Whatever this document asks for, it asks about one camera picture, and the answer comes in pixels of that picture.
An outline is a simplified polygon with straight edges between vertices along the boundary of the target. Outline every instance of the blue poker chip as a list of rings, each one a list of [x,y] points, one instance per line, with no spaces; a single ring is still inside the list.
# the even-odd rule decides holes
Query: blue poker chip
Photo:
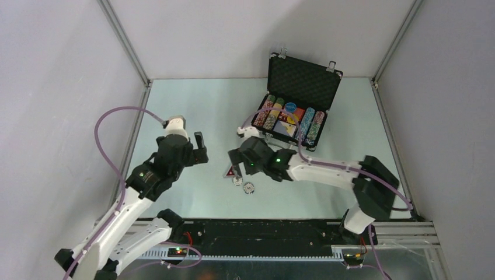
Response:
[[[285,105],[284,109],[290,113],[293,113],[295,112],[295,109],[297,109],[297,106],[295,103],[289,102]]]

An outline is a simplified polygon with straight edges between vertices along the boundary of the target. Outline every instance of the light blue table surface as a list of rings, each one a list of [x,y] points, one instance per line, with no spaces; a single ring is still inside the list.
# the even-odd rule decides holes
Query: light blue table surface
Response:
[[[255,186],[252,195],[224,178],[230,167],[227,151],[240,144],[236,129],[257,110],[266,94],[267,79],[155,80],[146,109],[164,120],[183,115],[193,133],[201,131],[210,161],[185,168],[172,188],[164,192],[142,217],[170,208],[183,218],[339,219],[355,203],[354,194],[337,187],[307,181],[282,183],[264,174],[244,175]],[[160,124],[145,115],[130,170],[156,151]],[[376,156],[398,177],[391,148],[367,78],[343,78],[330,109],[315,157],[362,160]],[[405,204],[396,198],[395,207]],[[409,218],[393,212],[392,218]]]

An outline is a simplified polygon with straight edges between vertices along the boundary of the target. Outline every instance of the poker chip stack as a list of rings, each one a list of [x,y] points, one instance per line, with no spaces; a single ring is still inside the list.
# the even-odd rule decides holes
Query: poker chip stack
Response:
[[[308,132],[309,127],[311,126],[311,121],[313,120],[313,117],[315,116],[315,109],[313,108],[307,108],[306,113],[302,117],[300,126],[301,129],[298,131],[296,139],[299,139],[301,137],[301,141],[304,141],[306,138],[306,133]]]
[[[273,105],[274,108],[282,109],[282,106],[284,105],[285,101],[283,98],[277,98],[277,101]],[[280,111],[277,110],[272,110],[270,111],[270,114],[268,114],[268,117],[266,118],[266,121],[263,124],[263,128],[266,130],[270,130],[273,128],[275,123],[277,122],[278,115],[280,114]]]
[[[266,97],[266,100],[263,103],[262,109],[273,107],[274,102],[275,102],[275,96],[273,96],[271,94],[268,95]],[[256,117],[253,125],[261,127],[269,113],[270,113],[270,111],[264,111],[264,112],[259,113],[258,116]]]
[[[313,119],[313,123],[311,124],[311,127],[309,127],[308,134],[306,138],[308,140],[316,140],[316,137],[318,136],[318,132],[320,131],[320,127],[322,126],[323,123],[323,118],[325,117],[325,113],[322,111],[318,111],[315,114],[315,118]]]

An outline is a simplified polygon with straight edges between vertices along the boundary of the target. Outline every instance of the case latch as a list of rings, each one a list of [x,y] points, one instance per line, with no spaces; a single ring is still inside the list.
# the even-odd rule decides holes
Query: case latch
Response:
[[[336,65],[336,64],[337,64],[337,63],[336,63],[335,61],[330,61],[330,62],[328,63],[328,67],[326,68],[326,70],[327,70],[328,72],[332,72],[332,73],[333,73],[333,72],[335,71],[335,65]]]
[[[286,58],[286,55],[287,55],[287,49],[286,48],[282,48],[280,50],[280,54],[278,55],[278,57],[282,58],[283,60]]]

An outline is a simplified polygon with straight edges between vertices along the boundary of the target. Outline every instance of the red triangle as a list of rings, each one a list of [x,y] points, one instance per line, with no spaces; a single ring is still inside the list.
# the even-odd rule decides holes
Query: red triangle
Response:
[[[229,171],[227,171],[227,174],[224,177],[234,177],[235,174],[233,173],[233,166],[231,165],[231,168],[229,168]]]

